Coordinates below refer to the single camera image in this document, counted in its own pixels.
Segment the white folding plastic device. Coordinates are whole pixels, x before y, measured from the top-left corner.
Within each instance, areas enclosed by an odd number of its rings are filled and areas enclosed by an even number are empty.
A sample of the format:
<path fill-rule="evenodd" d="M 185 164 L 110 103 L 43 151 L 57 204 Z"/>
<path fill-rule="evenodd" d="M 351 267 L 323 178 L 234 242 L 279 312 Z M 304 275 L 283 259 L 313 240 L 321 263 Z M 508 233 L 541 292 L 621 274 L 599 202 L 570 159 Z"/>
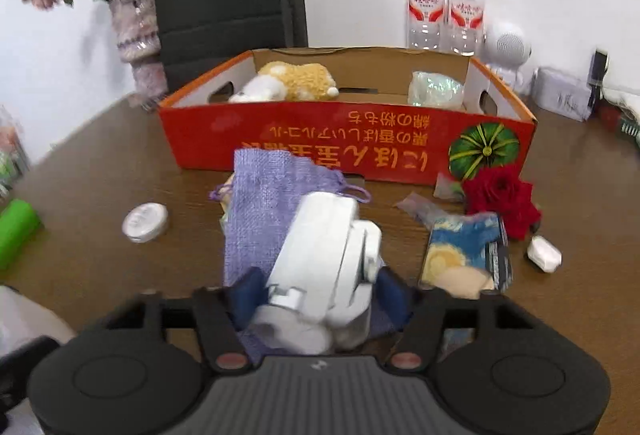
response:
<path fill-rule="evenodd" d="M 370 331 L 382 233 L 350 196 L 299 202 L 250 331 L 271 349 L 321 355 L 361 345 Z"/>

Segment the clear plastic wrapper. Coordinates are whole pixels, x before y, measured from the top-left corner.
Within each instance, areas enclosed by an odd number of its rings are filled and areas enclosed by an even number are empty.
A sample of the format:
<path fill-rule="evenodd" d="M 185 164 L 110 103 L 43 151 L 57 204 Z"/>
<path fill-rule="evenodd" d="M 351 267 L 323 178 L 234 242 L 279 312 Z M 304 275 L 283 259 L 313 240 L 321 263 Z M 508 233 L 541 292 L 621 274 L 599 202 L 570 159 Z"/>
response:
<path fill-rule="evenodd" d="M 449 175 L 439 173 L 431 196 L 411 192 L 397 202 L 395 207 L 422 224 L 427 230 L 432 230 L 439 221 L 448 221 L 454 217 L 454 212 L 449 210 L 451 205 L 464 205 L 464 203 L 465 195 L 460 182 Z"/>

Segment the white cylindrical container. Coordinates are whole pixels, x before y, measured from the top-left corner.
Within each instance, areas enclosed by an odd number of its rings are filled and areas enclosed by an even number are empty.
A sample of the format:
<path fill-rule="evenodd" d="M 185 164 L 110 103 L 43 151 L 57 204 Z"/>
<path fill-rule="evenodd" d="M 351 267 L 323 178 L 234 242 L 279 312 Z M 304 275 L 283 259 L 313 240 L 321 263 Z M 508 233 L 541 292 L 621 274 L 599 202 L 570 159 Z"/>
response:
<path fill-rule="evenodd" d="M 134 243 L 146 243 L 159 237 L 167 228 L 167 207 L 149 202 L 138 205 L 122 221 L 122 233 Z"/>

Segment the purple fabric pouch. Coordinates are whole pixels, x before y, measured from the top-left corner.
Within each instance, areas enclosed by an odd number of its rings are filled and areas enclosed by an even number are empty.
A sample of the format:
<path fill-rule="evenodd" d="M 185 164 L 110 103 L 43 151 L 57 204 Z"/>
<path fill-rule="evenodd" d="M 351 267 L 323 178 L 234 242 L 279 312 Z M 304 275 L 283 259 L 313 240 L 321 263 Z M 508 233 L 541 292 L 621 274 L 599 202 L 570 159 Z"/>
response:
<path fill-rule="evenodd" d="M 355 189 L 347 184 L 341 172 L 318 166 L 308 158 L 286 151 L 235 151 L 233 175 L 232 201 L 224 244 L 226 285 L 233 285 L 247 270 L 257 267 L 265 275 L 266 287 L 304 195 L 320 191 L 350 196 L 357 200 L 359 210 L 360 200 L 354 193 Z M 390 324 L 375 311 L 373 304 L 374 287 L 367 339 L 390 331 Z M 241 334 L 256 356 L 282 351 L 264 345 L 250 331 L 250 325 Z"/>

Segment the red rose flower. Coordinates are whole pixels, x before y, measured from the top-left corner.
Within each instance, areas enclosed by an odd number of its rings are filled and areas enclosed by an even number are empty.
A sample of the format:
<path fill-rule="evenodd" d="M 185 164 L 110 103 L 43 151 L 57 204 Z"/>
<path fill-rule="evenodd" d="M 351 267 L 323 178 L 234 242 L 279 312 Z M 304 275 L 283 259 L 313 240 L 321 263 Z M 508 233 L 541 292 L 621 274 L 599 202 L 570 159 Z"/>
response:
<path fill-rule="evenodd" d="M 511 240 L 522 241 L 541 221 L 540 210 L 533 203 L 533 187 L 520 179 L 513 164 L 483 168 L 461 184 L 465 213 L 496 213 L 506 235 Z"/>

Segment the iridescent plastic bag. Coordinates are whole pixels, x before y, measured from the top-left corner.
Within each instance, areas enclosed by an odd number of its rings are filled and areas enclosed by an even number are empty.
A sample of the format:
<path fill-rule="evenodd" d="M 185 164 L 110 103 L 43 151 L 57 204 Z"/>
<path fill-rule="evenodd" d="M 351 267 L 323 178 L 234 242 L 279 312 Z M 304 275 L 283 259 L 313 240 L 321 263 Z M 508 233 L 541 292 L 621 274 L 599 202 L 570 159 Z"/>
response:
<path fill-rule="evenodd" d="M 464 86 L 454 78 L 424 71 L 412 73 L 408 88 L 408 103 L 421 108 L 460 110 Z"/>

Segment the white and yellow plush toy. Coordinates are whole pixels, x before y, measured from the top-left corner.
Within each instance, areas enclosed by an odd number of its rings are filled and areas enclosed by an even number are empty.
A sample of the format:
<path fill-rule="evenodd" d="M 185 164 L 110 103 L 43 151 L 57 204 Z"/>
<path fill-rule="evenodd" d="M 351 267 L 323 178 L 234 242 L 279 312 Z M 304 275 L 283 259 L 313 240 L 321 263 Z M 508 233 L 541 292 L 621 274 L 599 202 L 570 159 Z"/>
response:
<path fill-rule="evenodd" d="M 326 101 L 340 95 L 329 70 L 319 63 L 273 61 L 230 98 L 230 103 Z"/>

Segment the red cardboard box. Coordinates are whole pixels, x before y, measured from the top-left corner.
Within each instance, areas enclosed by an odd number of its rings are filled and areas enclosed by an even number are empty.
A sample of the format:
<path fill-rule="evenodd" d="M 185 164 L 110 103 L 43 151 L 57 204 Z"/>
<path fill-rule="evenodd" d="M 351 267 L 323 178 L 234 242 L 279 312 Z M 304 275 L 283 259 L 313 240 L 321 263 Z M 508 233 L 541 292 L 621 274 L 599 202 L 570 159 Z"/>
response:
<path fill-rule="evenodd" d="M 327 102 L 228 103 L 266 64 L 319 63 L 340 95 Z M 458 111 L 410 106 L 413 73 L 463 86 Z M 286 150 L 369 180 L 434 184 L 471 179 L 486 166 L 522 167 L 537 128 L 510 87 L 471 57 L 415 49 L 257 49 L 216 66 L 160 104 L 179 166 L 229 170 L 236 150 Z"/>

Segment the green foam roll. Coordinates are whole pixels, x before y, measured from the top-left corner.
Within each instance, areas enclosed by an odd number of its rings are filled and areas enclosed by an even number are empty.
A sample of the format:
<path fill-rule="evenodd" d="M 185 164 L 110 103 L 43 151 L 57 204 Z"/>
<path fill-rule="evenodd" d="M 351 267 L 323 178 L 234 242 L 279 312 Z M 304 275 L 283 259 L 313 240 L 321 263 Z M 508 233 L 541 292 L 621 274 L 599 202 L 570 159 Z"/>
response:
<path fill-rule="evenodd" d="M 0 215 L 0 269 L 7 270 L 25 242 L 40 228 L 34 208 L 24 200 L 14 199 Z"/>

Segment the white tin box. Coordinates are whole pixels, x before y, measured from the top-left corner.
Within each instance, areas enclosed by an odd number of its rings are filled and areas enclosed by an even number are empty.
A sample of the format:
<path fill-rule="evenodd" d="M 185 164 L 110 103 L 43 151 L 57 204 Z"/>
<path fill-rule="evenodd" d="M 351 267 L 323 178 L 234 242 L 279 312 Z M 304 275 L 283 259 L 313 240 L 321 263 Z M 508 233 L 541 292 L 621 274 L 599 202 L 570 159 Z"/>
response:
<path fill-rule="evenodd" d="M 558 69 L 538 68 L 530 95 L 539 108 L 574 121 L 585 122 L 591 115 L 591 89 L 587 82 Z"/>

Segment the red and green box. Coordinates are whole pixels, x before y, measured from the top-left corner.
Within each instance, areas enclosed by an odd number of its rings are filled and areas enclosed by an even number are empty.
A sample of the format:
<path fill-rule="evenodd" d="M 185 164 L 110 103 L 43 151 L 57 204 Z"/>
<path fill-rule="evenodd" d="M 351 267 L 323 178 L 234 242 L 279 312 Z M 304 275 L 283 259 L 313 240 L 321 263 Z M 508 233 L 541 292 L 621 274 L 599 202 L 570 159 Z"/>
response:
<path fill-rule="evenodd" d="M 601 100 L 597 114 L 604 125 L 618 135 L 639 140 L 639 120 L 636 114 L 624 104 Z"/>

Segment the white robot speaker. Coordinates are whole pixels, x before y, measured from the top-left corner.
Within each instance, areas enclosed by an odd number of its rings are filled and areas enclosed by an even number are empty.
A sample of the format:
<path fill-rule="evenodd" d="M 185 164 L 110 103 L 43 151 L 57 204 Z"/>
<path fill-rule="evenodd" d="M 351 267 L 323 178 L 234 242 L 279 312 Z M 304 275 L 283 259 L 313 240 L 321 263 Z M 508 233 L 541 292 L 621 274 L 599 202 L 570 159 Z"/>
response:
<path fill-rule="evenodd" d="M 531 55 L 532 44 L 518 25 L 497 21 L 488 26 L 483 47 L 487 68 L 512 89 L 524 86 L 521 67 Z"/>

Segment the black flashlight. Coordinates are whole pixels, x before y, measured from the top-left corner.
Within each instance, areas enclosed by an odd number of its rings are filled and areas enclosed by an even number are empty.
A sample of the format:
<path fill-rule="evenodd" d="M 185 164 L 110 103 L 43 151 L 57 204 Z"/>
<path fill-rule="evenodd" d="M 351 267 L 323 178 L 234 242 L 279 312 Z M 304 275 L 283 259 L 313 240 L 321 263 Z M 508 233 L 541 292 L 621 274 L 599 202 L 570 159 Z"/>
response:
<path fill-rule="evenodd" d="M 588 106 L 591 111 L 597 108 L 602 98 L 603 81 L 606 72 L 608 72 L 608 53 L 596 49 L 591 58 L 588 74 L 588 86 L 590 88 Z"/>

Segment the right water bottle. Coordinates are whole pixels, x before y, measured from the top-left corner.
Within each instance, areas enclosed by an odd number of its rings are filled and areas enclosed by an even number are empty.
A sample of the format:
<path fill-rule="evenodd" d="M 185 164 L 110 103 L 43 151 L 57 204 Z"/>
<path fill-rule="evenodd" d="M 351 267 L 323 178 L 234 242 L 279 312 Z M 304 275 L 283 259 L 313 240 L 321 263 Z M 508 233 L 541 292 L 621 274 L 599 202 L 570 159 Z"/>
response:
<path fill-rule="evenodd" d="M 448 0 L 448 28 L 451 51 L 474 56 L 483 37 L 485 0 Z"/>

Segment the water bottle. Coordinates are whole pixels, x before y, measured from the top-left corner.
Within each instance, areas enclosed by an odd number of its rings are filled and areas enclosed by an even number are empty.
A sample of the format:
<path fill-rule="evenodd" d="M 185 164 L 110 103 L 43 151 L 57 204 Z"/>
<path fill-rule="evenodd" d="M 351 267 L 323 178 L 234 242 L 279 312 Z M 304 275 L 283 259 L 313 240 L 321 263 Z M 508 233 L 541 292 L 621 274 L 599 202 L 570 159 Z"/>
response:
<path fill-rule="evenodd" d="M 485 0 L 448 0 L 448 28 L 451 51 L 474 56 L 483 37 Z"/>
<path fill-rule="evenodd" d="M 407 0 L 407 46 L 439 50 L 445 0 Z"/>

